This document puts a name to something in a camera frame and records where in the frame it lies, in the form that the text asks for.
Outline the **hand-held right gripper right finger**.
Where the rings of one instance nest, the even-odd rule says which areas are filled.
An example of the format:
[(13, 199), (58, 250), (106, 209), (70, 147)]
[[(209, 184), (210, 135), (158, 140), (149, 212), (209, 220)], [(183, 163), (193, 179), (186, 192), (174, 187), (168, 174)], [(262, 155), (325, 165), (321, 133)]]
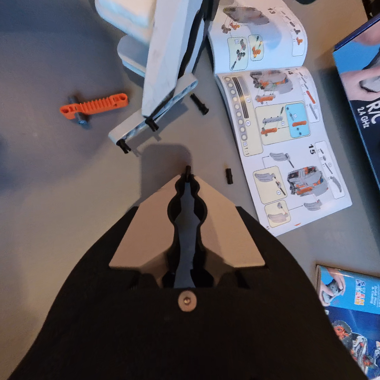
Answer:
[(222, 276), (235, 270), (261, 268), (265, 261), (235, 204), (199, 176), (194, 176), (194, 199), (201, 204), (199, 217), (201, 269), (217, 285)]

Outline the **grey desk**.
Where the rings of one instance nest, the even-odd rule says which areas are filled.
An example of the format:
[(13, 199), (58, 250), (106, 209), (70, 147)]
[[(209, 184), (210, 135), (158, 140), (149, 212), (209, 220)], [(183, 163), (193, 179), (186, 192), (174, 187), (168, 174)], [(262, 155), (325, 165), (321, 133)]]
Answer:
[[(278, 239), (315, 284), (315, 266), (379, 276), (379, 191), (339, 80), (332, 49), (367, 21), (362, 1), (285, 1), (306, 29), (327, 133), (353, 205)], [(257, 218), (209, 47), (189, 97), (123, 154), (108, 132), (138, 110), (143, 79), (125, 69), (123, 33), (94, 1), (1, 1), (1, 379), (37, 337), (64, 281), (132, 206), (186, 165)], [(68, 120), (60, 107), (125, 93), (126, 107)], [(231, 168), (233, 184), (226, 181)]]

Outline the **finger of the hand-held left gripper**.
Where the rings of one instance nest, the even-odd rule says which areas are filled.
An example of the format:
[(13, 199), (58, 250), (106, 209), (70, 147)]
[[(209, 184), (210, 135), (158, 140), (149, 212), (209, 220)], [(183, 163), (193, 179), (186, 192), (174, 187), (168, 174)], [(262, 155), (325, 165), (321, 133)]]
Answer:
[(194, 16), (185, 52), (185, 73), (195, 73), (208, 28), (214, 20), (214, 1), (204, 0)]
[(153, 34), (145, 70), (142, 114), (154, 116), (173, 96), (185, 74), (185, 52), (199, 0), (156, 2)]

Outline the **dark grey toy axle pin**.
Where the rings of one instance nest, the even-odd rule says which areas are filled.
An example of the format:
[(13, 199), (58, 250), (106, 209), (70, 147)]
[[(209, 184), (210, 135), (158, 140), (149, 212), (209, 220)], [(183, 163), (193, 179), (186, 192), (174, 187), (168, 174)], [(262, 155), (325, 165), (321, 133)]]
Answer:
[(76, 95), (71, 95), (68, 97), (69, 103), (72, 105), (72, 108), (74, 109), (74, 119), (75, 121), (80, 125), (87, 125), (88, 124), (88, 115), (81, 112), (81, 106), (79, 105), (79, 99)]

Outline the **building instruction booklet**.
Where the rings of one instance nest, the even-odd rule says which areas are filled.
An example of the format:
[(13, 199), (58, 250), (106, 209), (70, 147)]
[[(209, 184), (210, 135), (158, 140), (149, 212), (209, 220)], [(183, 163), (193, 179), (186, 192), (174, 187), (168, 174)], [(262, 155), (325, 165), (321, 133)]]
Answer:
[(278, 236), (350, 207), (297, 16), (279, 0), (220, 1), (208, 39), (260, 224)]

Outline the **dark blue toy box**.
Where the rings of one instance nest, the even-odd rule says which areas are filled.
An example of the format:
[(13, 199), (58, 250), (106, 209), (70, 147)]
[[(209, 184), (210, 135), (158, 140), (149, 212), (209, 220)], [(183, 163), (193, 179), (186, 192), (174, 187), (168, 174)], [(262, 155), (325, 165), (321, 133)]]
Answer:
[(373, 176), (380, 186), (380, 15), (334, 47), (333, 57)]

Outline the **orange toothed toy rack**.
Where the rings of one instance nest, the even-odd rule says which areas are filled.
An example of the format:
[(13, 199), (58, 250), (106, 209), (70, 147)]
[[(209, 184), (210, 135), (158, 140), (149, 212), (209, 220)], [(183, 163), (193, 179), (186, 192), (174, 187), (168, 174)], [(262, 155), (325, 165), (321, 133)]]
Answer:
[[(112, 111), (115, 109), (126, 107), (129, 104), (128, 97), (125, 93), (118, 93), (109, 97), (91, 100), (88, 102), (79, 102), (81, 112), (89, 116)], [(68, 104), (60, 107), (60, 113), (68, 120), (74, 120), (74, 109)]]

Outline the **grey toy beam with holes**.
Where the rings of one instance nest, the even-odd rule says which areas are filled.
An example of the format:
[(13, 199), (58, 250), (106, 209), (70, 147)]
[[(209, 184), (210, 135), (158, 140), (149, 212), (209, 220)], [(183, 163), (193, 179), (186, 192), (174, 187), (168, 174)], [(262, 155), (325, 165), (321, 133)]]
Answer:
[[(179, 103), (188, 93), (192, 92), (198, 84), (198, 79), (192, 74), (188, 73), (178, 79), (176, 87), (173, 92), (172, 98), (154, 115), (156, 123), (171, 110), (171, 108)], [(144, 129), (150, 129), (145, 124), (146, 117), (143, 116), (142, 110), (138, 109), (131, 114), (126, 120), (112, 129), (108, 137), (116, 145), (119, 139), (128, 140), (135, 135), (142, 132)]]

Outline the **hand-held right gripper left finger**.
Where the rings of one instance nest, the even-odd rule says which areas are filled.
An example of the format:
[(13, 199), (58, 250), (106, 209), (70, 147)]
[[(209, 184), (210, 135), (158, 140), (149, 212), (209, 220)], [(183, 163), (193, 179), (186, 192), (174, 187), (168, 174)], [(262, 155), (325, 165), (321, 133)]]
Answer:
[(138, 207), (109, 267), (152, 275), (174, 287), (181, 246), (176, 219), (182, 211), (182, 175), (177, 175)]

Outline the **printed toy box with robot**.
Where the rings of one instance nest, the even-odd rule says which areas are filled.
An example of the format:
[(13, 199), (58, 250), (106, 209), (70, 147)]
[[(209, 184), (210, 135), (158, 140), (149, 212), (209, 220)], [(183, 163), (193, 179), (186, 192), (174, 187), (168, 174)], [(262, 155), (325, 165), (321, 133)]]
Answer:
[(379, 379), (380, 279), (317, 265), (316, 290), (340, 342), (368, 379)]

